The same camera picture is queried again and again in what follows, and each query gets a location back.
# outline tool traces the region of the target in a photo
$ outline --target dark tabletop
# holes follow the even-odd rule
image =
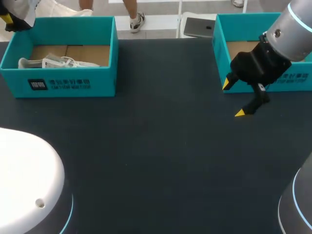
[[[210,40],[121,40],[114,98],[14,99],[0,127],[60,155],[80,234],[280,234],[279,198],[311,149],[312,93],[225,95]],[[7,43],[0,44],[0,54]]]

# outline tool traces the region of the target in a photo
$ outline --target white shoe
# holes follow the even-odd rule
[[[22,31],[34,26],[36,7],[40,0],[2,0],[8,14],[2,19],[7,23],[6,31]]]
[[[75,61],[69,57],[57,57],[48,54],[40,60],[27,60],[21,58],[19,60],[19,69],[25,68],[66,68],[66,67],[99,67],[99,65],[90,62]]]
[[[145,24],[145,15],[142,12],[138,12],[135,19],[130,19],[130,31],[131,33],[137,33],[141,27]]]
[[[244,6],[244,0],[232,0],[232,4],[236,7],[243,7]]]

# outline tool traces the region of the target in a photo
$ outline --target person's leg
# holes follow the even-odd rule
[[[142,12],[137,12],[137,0],[123,0],[130,16],[130,31],[137,33],[145,23],[145,16]]]
[[[79,0],[79,6],[81,10],[90,9],[93,7],[93,0]]]
[[[244,6],[244,0],[232,0],[232,3],[236,7],[243,7]]]

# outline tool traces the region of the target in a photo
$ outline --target teal cardboard box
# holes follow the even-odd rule
[[[280,13],[220,14],[214,27],[213,48],[221,79],[220,89],[226,75],[231,71],[230,63],[238,52],[251,51],[280,16]],[[312,55],[292,66],[274,83],[267,87],[268,92],[312,91]],[[238,81],[225,93],[253,92],[251,86]]]
[[[20,58],[49,53],[100,67],[18,69]],[[38,18],[31,30],[13,35],[0,72],[16,98],[113,97],[117,60],[114,17]]]

